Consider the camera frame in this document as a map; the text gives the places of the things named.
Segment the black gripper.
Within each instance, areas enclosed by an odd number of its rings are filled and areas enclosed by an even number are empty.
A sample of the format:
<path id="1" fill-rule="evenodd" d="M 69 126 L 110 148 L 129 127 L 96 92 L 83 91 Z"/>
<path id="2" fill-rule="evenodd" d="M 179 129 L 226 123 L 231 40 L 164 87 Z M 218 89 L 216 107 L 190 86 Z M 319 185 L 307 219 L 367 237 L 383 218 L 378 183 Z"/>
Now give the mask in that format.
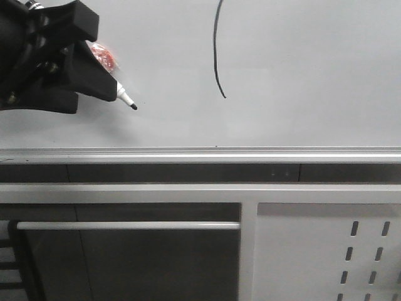
<path id="1" fill-rule="evenodd" d="M 96 41 L 98 27 L 81 1 L 1 1 L 1 110 L 76 114 L 80 94 L 115 101 L 116 79 L 77 42 Z"/>

